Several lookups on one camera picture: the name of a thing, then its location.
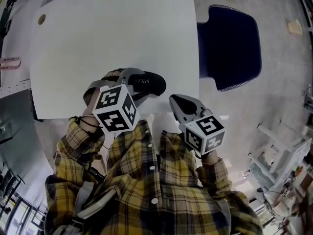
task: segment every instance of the concrete floor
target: concrete floor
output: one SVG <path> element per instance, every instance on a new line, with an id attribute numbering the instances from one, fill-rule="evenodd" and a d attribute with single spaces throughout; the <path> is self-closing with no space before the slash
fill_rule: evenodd
<path id="1" fill-rule="evenodd" d="M 279 127 L 279 120 L 298 130 L 308 120 L 309 114 L 302 108 L 302 91 L 312 83 L 311 43 L 308 33 L 291 35 L 287 28 L 287 22 L 295 19 L 307 25 L 305 16 L 299 0 L 194 1 L 198 22 L 208 20 L 210 5 L 221 4 L 253 16 L 259 27 L 263 65 L 257 79 L 227 92 L 218 92 L 212 79 L 200 81 L 200 99 L 204 105 L 217 115 L 229 116 L 224 121 L 225 144 L 218 153 L 229 160 L 229 177 L 234 188 L 251 197 L 255 181 L 242 175 L 247 171 L 247 155 L 268 142 L 257 125 L 262 123 L 290 138 Z"/>

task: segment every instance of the person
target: person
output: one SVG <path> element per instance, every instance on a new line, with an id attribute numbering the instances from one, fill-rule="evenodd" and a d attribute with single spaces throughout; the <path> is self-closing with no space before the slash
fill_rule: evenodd
<path id="1" fill-rule="evenodd" d="M 106 77 L 119 75 L 115 70 Z M 246 196 L 231 191 L 216 151 L 196 168 L 192 151 L 177 133 L 163 131 L 157 143 L 146 120 L 116 137 L 106 178 L 97 182 L 89 169 L 105 139 L 91 116 L 98 93 L 83 117 L 70 118 L 57 144 L 54 174 L 45 183 L 46 234 L 262 234 Z M 86 182 L 94 185 L 79 204 Z M 110 192 L 115 194 L 105 203 Z M 97 211 L 82 220 L 78 212 L 93 206 Z"/>

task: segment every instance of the white table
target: white table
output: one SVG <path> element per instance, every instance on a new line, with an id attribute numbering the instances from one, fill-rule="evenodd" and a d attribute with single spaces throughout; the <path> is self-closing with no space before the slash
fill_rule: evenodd
<path id="1" fill-rule="evenodd" d="M 199 97 L 193 0 L 54 0 L 39 9 L 32 29 L 30 77 L 38 118 L 82 114 L 88 85 L 117 68 L 139 68 L 166 80 L 165 93 L 146 100 L 141 113 L 170 112 L 171 94 Z"/>

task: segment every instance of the shirt sleeve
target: shirt sleeve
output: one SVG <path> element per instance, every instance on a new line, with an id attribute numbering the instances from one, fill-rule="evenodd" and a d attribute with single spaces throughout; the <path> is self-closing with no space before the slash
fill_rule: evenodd
<path id="1" fill-rule="evenodd" d="M 67 134 L 57 144 L 54 174 L 45 182 L 48 203 L 45 234 L 53 234 L 71 220 L 84 181 L 96 182 L 88 170 L 103 142 L 104 135 L 91 137 L 74 119 L 70 120 Z"/>
<path id="2" fill-rule="evenodd" d="M 227 201 L 231 215 L 231 234 L 263 234 L 262 225 L 249 206 L 247 197 L 242 192 L 231 191 L 231 181 L 228 180 L 228 172 L 222 159 L 213 165 L 199 167 L 197 173 L 203 187 L 208 189 L 214 200 Z"/>

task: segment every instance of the yellow plaid shirt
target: yellow plaid shirt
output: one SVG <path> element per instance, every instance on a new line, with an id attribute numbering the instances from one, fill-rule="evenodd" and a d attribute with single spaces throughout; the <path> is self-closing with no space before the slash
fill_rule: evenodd
<path id="1" fill-rule="evenodd" d="M 86 207 L 110 189 L 117 192 L 101 211 L 84 223 L 86 234 L 229 234 L 218 200 L 228 202 L 231 234 L 262 234 L 246 196 L 231 191 L 223 160 L 196 169 L 193 154 L 177 134 L 163 131 L 152 141 L 146 121 L 119 135 L 109 149 L 108 174 L 97 184 L 89 173 L 104 136 L 92 137 L 70 120 L 57 145 L 55 172 L 46 180 L 46 234 L 70 223 L 84 181 L 96 183 Z M 155 145 L 159 145 L 159 158 Z M 198 178 L 203 187 L 198 186 Z"/>

